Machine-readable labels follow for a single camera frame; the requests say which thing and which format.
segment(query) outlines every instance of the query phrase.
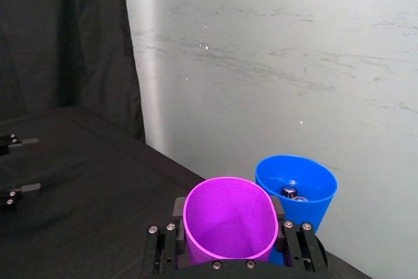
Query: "purple cup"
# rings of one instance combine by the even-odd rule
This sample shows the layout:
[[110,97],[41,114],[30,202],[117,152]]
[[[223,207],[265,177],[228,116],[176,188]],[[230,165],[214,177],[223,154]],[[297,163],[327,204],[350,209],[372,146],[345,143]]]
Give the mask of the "purple cup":
[[268,261],[278,235],[271,198],[241,178],[213,178],[195,186],[183,219],[192,265],[215,259]]

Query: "blue cup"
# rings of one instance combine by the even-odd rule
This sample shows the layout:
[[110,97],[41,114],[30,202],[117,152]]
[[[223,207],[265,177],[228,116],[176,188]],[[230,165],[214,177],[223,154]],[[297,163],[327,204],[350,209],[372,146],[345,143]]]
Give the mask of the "blue cup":
[[[255,181],[268,194],[276,195],[285,210],[285,219],[296,224],[310,222],[318,230],[337,191],[337,180],[324,166],[299,156],[272,156],[260,162]],[[284,186],[297,190],[307,201],[296,201],[281,195]]]

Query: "black table surface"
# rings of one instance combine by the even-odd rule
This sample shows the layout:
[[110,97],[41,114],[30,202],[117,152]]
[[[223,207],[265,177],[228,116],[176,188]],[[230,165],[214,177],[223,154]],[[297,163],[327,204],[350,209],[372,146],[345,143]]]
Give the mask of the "black table surface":
[[[0,157],[0,189],[40,182],[0,216],[0,278],[138,278],[146,233],[203,179],[85,108],[0,123],[39,143]],[[367,278],[330,256],[331,278]]]

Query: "black fabric backdrop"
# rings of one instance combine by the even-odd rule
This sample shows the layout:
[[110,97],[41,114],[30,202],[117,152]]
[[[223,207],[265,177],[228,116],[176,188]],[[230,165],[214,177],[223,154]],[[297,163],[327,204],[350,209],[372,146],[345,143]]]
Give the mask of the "black fabric backdrop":
[[125,0],[0,0],[0,120],[74,105],[144,139]]

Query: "cup rim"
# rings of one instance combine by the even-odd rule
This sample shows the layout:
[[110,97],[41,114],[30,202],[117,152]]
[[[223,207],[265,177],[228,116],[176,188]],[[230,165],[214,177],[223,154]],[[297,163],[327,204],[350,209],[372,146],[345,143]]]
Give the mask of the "cup rim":
[[[193,192],[198,189],[200,186],[202,186],[203,184],[206,184],[209,181],[214,181],[214,180],[225,180],[225,179],[232,179],[232,180],[239,180],[239,181],[244,181],[246,183],[252,184],[253,186],[255,186],[257,189],[259,189],[260,191],[262,191],[265,195],[265,197],[268,200],[268,203],[271,207],[272,213],[274,215],[274,236],[273,239],[270,241],[270,243],[268,244],[268,246],[262,250],[261,252],[259,252],[258,254],[252,255],[252,256],[248,256],[248,257],[241,257],[241,258],[235,258],[235,257],[225,257],[225,256],[220,256],[217,255],[215,253],[212,253],[211,251],[207,250],[206,248],[204,248],[203,246],[201,246],[195,239],[195,237],[191,234],[189,226],[187,225],[187,215],[186,215],[186,208],[187,208],[187,204],[190,200],[190,196],[193,194]],[[209,255],[211,257],[213,257],[214,259],[257,259],[260,256],[263,256],[264,254],[266,254],[269,250],[272,249],[272,247],[274,246],[274,243],[276,242],[278,233],[279,233],[279,223],[277,220],[277,215],[276,215],[276,210],[274,209],[274,205],[273,202],[270,198],[270,195],[267,194],[267,192],[265,190],[263,190],[260,186],[258,186],[257,184],[255,184],[252,181],[249,181],[247,179],[243,179],[243,178],[237,178],[237,177],[233,177],[233,176],[220,176],[217,178],[211,178],[211,179],[207,179],[199,184],[197,184],[189,193],[189,195],[186,197],[185,203],[184,203],[184,208],[183,208],[183,223],[184,223],[184,229],[186,231],[186,234],[188,235],[189,239],[192,241],[192,243],[203,253],[205,253],[206,255]]]
[[[280,193],[278,193],[277,191],[272,191],[271,189],[269,189],[268,187],[266,187],[265,186],[265,184],[264,184],[264,182],[260,179],[260,177],[259,177],[259,172],[258,172],[258,169],[259,169],[259,167],[260,167],[260,165],[263,163],[263,162],[265,162],[266,160],[268,160],[268,159],[270,159],[270,158],[273,158],[273,157],[294,157],[294,158],[300,158],[300,159],[305,159],[305,160],[308,160],[308,161],[311,161],[312,163],[315,163],[316,165],[319,165],[320,167],[322,167],[322,168],[324,168],[326,171],[328,171],[328,173],[330,174],[330,176],[331,176],[331,178],[333,179],[333,181],[334,181],[334,183],[335,183],[335,188],[334,188],[334,190],[332,191],[332,193],[329,195],[329,196],[327,196],[327,197],[324,197],[324,198],[322,198],[322,199],[315,199],[315,200],[308,200],[307,202],[298,202],[298,201],[295,201],[294,199],[289,199],[289,198],[287,198],[287,197],[284,197],[283,195],[280,195]],[[279,197],[280,199],[283,199],[283,200],[285,200],[285,201],[292,201],[292,202],[298,202],[298,203],[321,203],[321,202],[325,202],[325,201],[328,201],[329,199],[332,199],[333,197],[334,197],[334,195],[337,193],[337,191],[338,191],[338,181],[337,181],[337,179],[336,179],[336,177],[334,176],[334,174],[326,167],[326,166],[324,166],[324,165],[322,165],[322,164],[320,164],[320,163],[318,163],[317,161],[315,161],[315,160],[312,160],[312,159],[310,159],[310,158],[306,158],[306,157],[303,157],[303,156],[298,156],[298,155],[271,155],[271,156],[268,156],[268,157],[266,157],[266,158],[264,158],[262,161],[260,161],[258,164],[257,164],[257,166],[256,166],[256,168],[255,168],[255,177],[256,177],[256,179],[257,179],[257,181],[258,181],[258,183],[259,183],[259,185],[264,189],[264,190],[266,190],[270,195],[274,195],[274,196],[277,196],[277,197]]]

